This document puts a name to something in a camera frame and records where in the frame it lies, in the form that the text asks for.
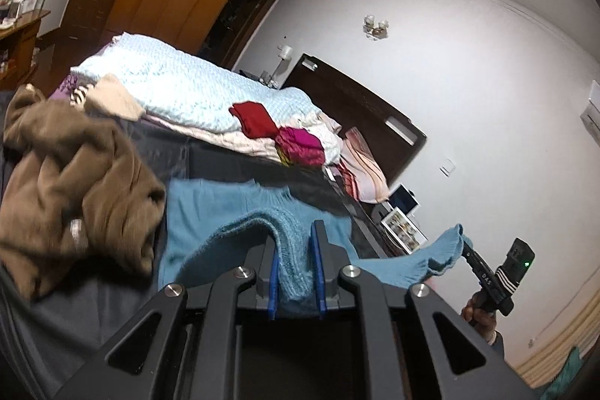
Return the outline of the person right hand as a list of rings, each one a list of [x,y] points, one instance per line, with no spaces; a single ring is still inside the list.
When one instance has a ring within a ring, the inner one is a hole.
[[[468,323],[474,322],[475,330],[489,345],[492,345],[496,340],[496,316],[477,307],[479,295],[479,292],[472,295],[460,311],[460,316]]]

